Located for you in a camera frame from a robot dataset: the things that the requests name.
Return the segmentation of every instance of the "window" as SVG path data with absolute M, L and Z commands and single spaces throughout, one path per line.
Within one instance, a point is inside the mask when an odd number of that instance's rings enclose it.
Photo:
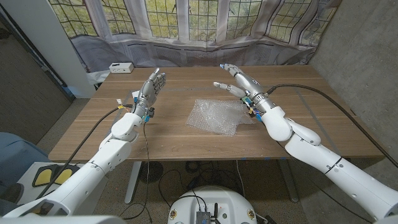
M 215 41 L 217 33 L 217 0 L 190 0 L 189 39 Z
M 49 0 L 69 38 L 97 35 L 83 0 Z
M 321 9 L 319 16 L 304 31 L 300 44 L 317 46 L 319 39 L 336 12 L 336 8 Z
M 260 6 L 261 0 L 231 0 L 226 39 L 250 35 L 251 27 L 259 15 Z
M 289 42 L 293 27 L 304 15 L 310 3 L 311 0 L 286 0 L 272 21 L 268 36 Z
M 150 29 L 154 37 L 178 39 L 175 0 L 146 0 Z
M 102 7 L 112 34 L 135 34 L 123 0 L 102 0 Z

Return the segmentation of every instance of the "curtain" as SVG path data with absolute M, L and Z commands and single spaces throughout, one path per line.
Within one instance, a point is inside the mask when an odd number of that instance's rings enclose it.
M 87 72 L 306 64 L 340 1 L 49 0 Z

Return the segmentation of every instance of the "table top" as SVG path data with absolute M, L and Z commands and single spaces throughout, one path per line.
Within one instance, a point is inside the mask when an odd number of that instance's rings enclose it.
M 266 91 L 272 85 L 296 83 L 324 91 L 350 111 L 344 101 L 327 82 L 309 65 L 241 67 L 255 78 Z M 117 107 L 116 99 L 126 99 L 131 91 L 139 90 L 154 68 L 135 68 L 132 73 L 110 74 L 76 120 L 49 154 L 53 161 L 65 161 L 83 140 L 94 124 L 107 112 Z M 240 124 L 232 137 L 202 131 L 186 125 L 196 99 L 237 100 L 213 82 L 235 85 L 234 78 L 219 67 L 168 67 L 161 68 L 167 76 L 166 86 L 153 105 L 155 116 L 146 124 L 149 157 L 152 161 L 228 160 L 228 159 L 283 159 L 287 154 L 272 140 L 264 125 Z M 304 89 L 278 88 L 270 98 L 280 106 L 287 118 L 304 125 L 322 139 L 322 144 L 343 157 L 379 157 L 382 154 L 356 126 L 333 104 L 322 96 Z M 81 147 L 73 161 L 88 161 L 98 150 L 116 117 L 126 110 L 111 114 L 95 129 Z M 364 124 L 350 111 L 351 115 Z M 128 159 L 145 161 L 145 139 L 142 128 L 132 145 Z

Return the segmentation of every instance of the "white box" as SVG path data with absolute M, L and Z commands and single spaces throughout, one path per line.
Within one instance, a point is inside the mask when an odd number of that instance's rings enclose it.
M 109 69 L 112 73 L 131 73 L 134 69 L 134 66 L 132 63 L 116 62 L 112 63 L 111 66 L 109 66 Z

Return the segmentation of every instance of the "robotic arm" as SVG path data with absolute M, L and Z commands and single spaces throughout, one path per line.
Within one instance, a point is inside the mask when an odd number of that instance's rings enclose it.
M 98 152 L 82 168 L 74 173 L 54 192 L 20 206 L 4 218 L 16 218 L 28 213 L 40 215 L 73 215 L 109 171 L 122 163 L 131 152 L 131 144 L 138 138 L 135 127 L 140 127 L 144 118 L 153 116 L 151 106 L 165 85 L 165 73 L 152 73 L 142 86 L 132 113 L 126 113 L 111 128 L 111 134 L 99 145 Z
M 218 82 L 214 82 L 214 86 L 227 90 L 238 98 L 248 97 L 262 114 L 261 120 L 270 137 L 276 141 L 288 141 L 285 149 L 291 156 L 323 172 L 375 221 L 398 215 L 397 191 L 321 145 L 319 135 L 311 129 L 285 118 L 285 112 L 264 93 L 260 84 L 237 66 L 224 64 L 220 67 L 229 71 L 243 90 Z

